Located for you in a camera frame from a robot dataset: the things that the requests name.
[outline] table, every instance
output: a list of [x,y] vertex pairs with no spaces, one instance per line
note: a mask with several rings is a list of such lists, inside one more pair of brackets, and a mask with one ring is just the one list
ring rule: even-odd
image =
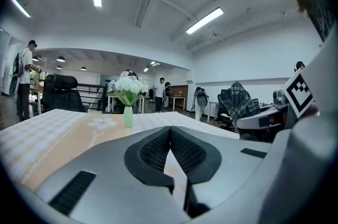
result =
[[207,122],[209,123],[210,122],[210,113],[211,113],[211,104],[219,104],[218,101],[209,101],[209,114],[208,114],[208,120]]
[[183,99],[183,109],[185,109],[185,97],[183,96],[169,96],[170,98],[174,98],[173,102],[173,111],[175,110],[175,99]]
[[[108,94],[108,112],[113,112],[114,111],[114,103],[111,103],[111,109],[110,109],[110,99],[118,98],[117,95],[114,94]],[[144,96],[139,96],[139,103],[138,103],[138,112],[141,113],[141,103],[142,103],[142,113],[144,113]]]
[[40,97],[40,93],[43,92],[43,87],[33,86],[33,87],[30,87],[30,91],[31,92],[36,92],[36,94],[37,94],[37,110],[39,112],[39,115],[41,115],[41,97]]
[[[99,143],[173,125],[239,139],[237,133],[177,112],[134,114],[134,125],[127,129],[124,127],[123,114],[54,109],[0,131],[0,154],[10,178],[36,191],[50,174]],[[174,178],[173,197],[183,202],[186,176],[171,151],[164,173]]]

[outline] white t-shirt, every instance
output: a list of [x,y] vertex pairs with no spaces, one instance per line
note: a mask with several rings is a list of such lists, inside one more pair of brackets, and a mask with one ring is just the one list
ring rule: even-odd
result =
[[24,72],[22,74],[20,84],[30,84],[31,83],[30,68],[25,70],[25,66],[28,65],[28,64],[33,64],[32,51],[30,51],[29,48],[25,48],[21,52],[21,56],[22,56],[22,63],[23,63]]
[[158,83],[157,85],[154,86],[155,87],[155,93],[156,93],[156,97],[163,97],[163,91],[165,89],[164,83]]

